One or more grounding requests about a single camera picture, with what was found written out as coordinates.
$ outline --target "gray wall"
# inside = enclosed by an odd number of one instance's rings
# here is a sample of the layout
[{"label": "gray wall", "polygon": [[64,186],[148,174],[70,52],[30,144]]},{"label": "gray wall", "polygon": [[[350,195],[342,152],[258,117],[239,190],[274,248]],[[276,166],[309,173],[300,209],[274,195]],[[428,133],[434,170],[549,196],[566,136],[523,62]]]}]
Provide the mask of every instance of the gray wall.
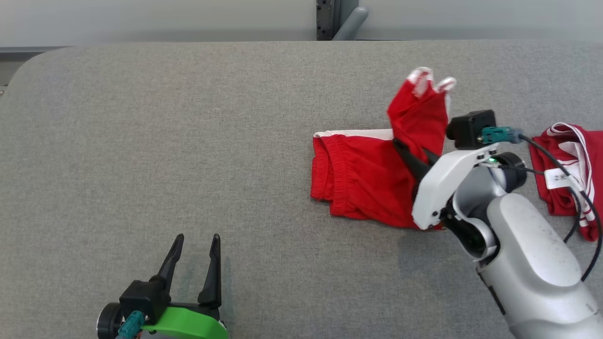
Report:
[{"label": "gray wall", "polygon": [[[601,0],[361,0],[365,39],[603,41]],[[1,0],[0,48],[314,40],[314,0]]]}]

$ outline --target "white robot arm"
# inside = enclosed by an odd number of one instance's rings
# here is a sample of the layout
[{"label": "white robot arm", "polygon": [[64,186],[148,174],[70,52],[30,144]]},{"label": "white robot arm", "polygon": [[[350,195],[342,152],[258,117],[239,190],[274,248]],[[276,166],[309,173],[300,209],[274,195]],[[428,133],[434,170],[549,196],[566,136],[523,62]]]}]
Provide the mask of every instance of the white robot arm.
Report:
[{"label": "white robot arm", "polygon": [[525,183],[525,164],[482,142],[480,131],[495,126],[491,110],[453,119],[447,135],[459,150],[431,167],[394,140],[419,181],[415,223],[442,223],[456,235],[516,338],[602,339],[603,312],[576,257],[529,200],[511,193]]}]

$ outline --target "teal connector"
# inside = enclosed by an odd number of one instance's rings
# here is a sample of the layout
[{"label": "teal connector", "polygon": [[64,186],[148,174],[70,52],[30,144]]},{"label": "teal connector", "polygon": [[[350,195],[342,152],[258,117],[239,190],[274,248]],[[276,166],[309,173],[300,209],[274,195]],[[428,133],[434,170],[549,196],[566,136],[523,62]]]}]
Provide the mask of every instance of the teal connector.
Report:
[{"label": "teal connector", "polygon": [[120,337],[125,339],[132,339],[140,333],[141,327],[145,324],[145,316],[140,311],[133,311],[130,313],[125,323],[121,325],[117,333]]},{"label": "teal connector", "polygon": [[522,134],[521,129],[511,127],[484,127],[482,129],[481,140],[483,144],[493,144],[495,142],[510,142],[519,144],[522,140],[519,135]]}]

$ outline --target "gray table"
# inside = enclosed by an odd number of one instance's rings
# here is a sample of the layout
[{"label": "gray table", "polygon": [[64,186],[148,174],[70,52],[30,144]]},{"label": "gray table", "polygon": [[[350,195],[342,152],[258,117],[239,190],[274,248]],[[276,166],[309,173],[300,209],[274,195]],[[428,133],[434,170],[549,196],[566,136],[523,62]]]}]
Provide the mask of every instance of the gray table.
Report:
[{"label": "gray table", "polygon": [[[145,43],[29,61],[0,99],[0,328],[93,338],[96,317],[186,236],[196,300],[214,233],[232,338],[510,338],[449,232],[329,216],[313,132],[386,128],[410,70],[454,76],[452,115],[603,129],[603,48],[531,41]],[[529,160],[526,145],[505,146]],[[452,150],[451,144],[445,151]],[[533,178],[520,190],[544,213]],[[547,218],[560,232],[570,218]],[[593,244],[570,242],[582,267]],[[603,264],[587,285],[603,302]]]}]

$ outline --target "red fabric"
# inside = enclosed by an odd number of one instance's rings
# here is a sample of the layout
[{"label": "red fabric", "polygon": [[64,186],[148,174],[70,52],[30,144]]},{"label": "red fabric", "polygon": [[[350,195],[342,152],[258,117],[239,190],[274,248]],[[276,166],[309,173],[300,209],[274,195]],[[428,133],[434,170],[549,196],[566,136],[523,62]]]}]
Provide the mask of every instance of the red fabric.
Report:
[{"label": "red fabric", "polygon": [[[557,123],[545,130],[542,135],[533,138],[544,147],[568,171],[576,177],[584,187],[599,213],[603,211],[603,131],[587,131],[578,125]],[[556,168],[555,164],[541,151],[530,145],[532,165],[537,171]],[[544,176],[536,176],[538,194],[547,202],[551,215],[576,215],[576,205],[572,194],[565,188],[549,190]],[[595,216],[586,201],[579,196],[582,207],[580,234],[588,241],[596,241],[598,228]]]},{"label": "red fabric", "polygon": [[[411,78],[420,70],[417,78]],[[446,88],[432,88],[431,70],[409,76],[388,109],[391,130],[327,131],[314,137],[311,197],[330,202],[332,215],[418,227],[412,212],[411,173],[395,151],[392,134],[424,161],[422,150],[441,155],[448,115]]]}]

